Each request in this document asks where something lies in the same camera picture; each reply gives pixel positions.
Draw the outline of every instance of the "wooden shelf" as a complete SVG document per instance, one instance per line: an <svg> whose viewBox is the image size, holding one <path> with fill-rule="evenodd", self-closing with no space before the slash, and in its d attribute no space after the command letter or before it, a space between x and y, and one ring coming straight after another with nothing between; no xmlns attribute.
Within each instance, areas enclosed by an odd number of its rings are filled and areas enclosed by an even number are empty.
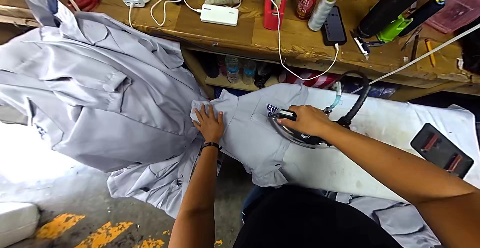
<svg viewBox="0 0 480 248"><path fill-rule="evenodd" d="M217 78L210 78L210 77L207 76L205 78L205 83L209 84L209 85L228 87L228 88L233 88L233 89L241 89L241 90L246 90L246 91L259 90L259 88L256 87L254 84L251 84L251 85L244 84L241 77L238 79L237 83L232 84L231 82L229 82L227 77L222 75L222 74L220 74ZM272 76L272 77L270 77L270 79L268 79L267 83L265 83L265 86L271 86L271 85L278 84L278 83L279 83L279 78L276 77L276 76Z"/></svg>

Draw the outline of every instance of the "yellow pencil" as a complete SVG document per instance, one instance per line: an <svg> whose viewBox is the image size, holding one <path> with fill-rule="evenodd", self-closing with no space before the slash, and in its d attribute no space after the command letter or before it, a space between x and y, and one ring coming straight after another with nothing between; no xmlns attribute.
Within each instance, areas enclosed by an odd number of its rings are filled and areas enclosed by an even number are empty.
<svg viewBox="0 0 480 248"><path fill-rule="evenodd" d="M432 50L432 42L429 39L425 39L425 45L427 45L427 51L430 52ZM436 64L435 55L430 54L429 57L430 57L431 66L435 67L435 64Z"/></svg>

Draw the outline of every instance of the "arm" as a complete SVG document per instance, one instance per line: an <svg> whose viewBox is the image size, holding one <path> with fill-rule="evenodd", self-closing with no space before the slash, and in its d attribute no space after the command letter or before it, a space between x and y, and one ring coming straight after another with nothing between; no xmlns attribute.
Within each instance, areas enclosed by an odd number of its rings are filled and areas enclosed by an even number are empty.
<svg viewBox="0 0 480 248"><path fill-rule="evenodd" d="M212 105L209 106L208 115L203 104L200 112L195 109L200 123L195 121L193 123L201 131L206 142L218 144L224 129L223 112L219 112L217 120ZM187 192L183 197L177 220L173 225L169 247L213 247L215 242L214 201L218 154L219 150L216 147L205 147L203 149Z"/></svg>
<svg viewBox="0 0 480 248"><path fill-rule="evenodd" d="M352 132L311 105L291 106L297 121L279 122L327 140L389 189L411 202L447 247L480 243L480 190L401 149Z"/></svg>

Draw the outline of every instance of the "wooden table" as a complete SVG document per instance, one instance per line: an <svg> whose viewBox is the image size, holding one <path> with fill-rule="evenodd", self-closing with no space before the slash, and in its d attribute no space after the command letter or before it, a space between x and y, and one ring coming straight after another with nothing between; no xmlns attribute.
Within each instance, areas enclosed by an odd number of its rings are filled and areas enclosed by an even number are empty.
<svg viewBox="0 0 480 248"><path fill-rule="evenodd" d="M263 27L264 0L244 0L238 8L240 11L236 27L202 23L200 16L186 5L167 5L167 20L164 27L159 27L150 16L150 7L157 0L152 0L145 8L134 8L132 17L135 28L155 35L159 31L173 34L206 48L215 49L224 54L248 55L252 58L279 61L277 31ZM205 0L187 0L194 8L201 8ZM306 67L316 70L325 70L330 66L335 49L325 46L320 31L308 29L307 22L295 16L295 6L298 0L290 0L285 10L281 39L282 55L286 63L295 67ZM357 27L360 20L377 0L338 0L346 31ZM128 7L122 0L102 0L97 12L128 23ZM157 20L163 19L163 3L154 11ZM31 12L24 0L0 0L0 21L17 24L36 25ZM439 32L424 27L420 36L417 55L426 52L423 39L430 38L433 46L451 38ZM376 79L405 64L404 57L411 55L412 47L400 51L405 38L397 39L382 47L372 48L367 60L357 48L356 43L348 35L348 42L341 46L338 63L331 72L341 74L347 70L360 70L370 79ZM204 50L191 44L183 44L184 56L199 82L207 88L211 95L212 89L208 85L219 85L246 90L256 90L255 86L244 84L230 84L224 77L208 78L201 69L198 60L190 50ZM432 67L428 58L419 61L384 81L402 85L391 99L406 101L438 91L454 91L480 95L480 76L457 67L457 59L461 57L461 48L452 44L435 54L437 65ZM269 84L277 83L275 78Z"/></svg>

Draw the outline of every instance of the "shirt pocket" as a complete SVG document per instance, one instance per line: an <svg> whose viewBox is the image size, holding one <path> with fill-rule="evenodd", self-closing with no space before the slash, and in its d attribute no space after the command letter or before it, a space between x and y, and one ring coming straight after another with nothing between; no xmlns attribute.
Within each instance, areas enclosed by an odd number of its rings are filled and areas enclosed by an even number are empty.
<svg viewBox="0 0 480 248"><path fill-rule="evenodd" d="M285 109L285 103L272 97L262 97L257 103L255 110L253 111L250 120L258 123L260 127L277 133L272 123L268 119L280 110Z"/></svg>

